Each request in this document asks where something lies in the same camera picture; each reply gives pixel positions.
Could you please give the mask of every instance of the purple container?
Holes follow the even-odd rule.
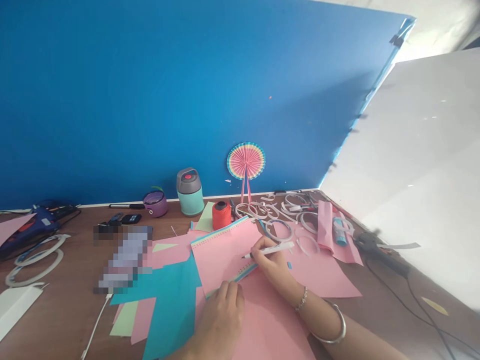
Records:
[[[154,190],[150,191],[143,197],[143,203],[145,204],[145,209],[148,210],[148,213],[152,218],[162,217],[169,210],[167,205],[167,198],[163,191]]]

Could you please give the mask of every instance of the light green paper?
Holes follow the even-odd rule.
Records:
[[[214,207],[214,202],[207,202],[203,212],[201,213],[200,220],[195,226],[195,230],[205,231],[211,233],[213,228],[212,225],[212,208]]]
[[[165,250],[165,249],[170,249],[170,248],[173,248],[174,246],[177,246],[178,244],[155,244],[155,246],[153,247],[153,253],[157,252],[157,251],[162,251],[162,250]]]
[[[110,331],[110,336],[132,336],[138,301],[126,302]]]

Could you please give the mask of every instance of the teal water bottle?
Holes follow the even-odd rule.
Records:
[[[194,217],[204,209],[204,194],[199,173],[193,167],[181,170],[176,176],[176,192],[180,199],[181,212]]]

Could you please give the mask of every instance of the human arm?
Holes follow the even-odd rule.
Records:
[[[245,299],[235,281],[221,283],[208,298],[195,334],[168,360],[231,360],[240,337]]]
[[[275,246],[276,243],[266,236],[261,237],[253,246],[251,253],[258,267],[278,293],[293,307],[297,307],[304,296],[304,286],[298,283],[290,273],[285,256],[281,251],[263,255],[260,249]],[[304,306],[299,315],[310,331],[318,338],[335,340],[341,334],[342,323],[339,314],[322,298],[308,291]],[[346,334],[336,344],[323,343],[335,360],[405,360],[406,357],[378,336],[343,315]]]

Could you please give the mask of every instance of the paper fan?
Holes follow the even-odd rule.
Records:
[[[233,177],[243,180],[241,202],[244,202],[245,178],[248,190],[248,202],[252,201],[249,180],[255,179],[264,170],[265,152],[254,142],[242,142],[235,146],[226,158],[226,166]]]

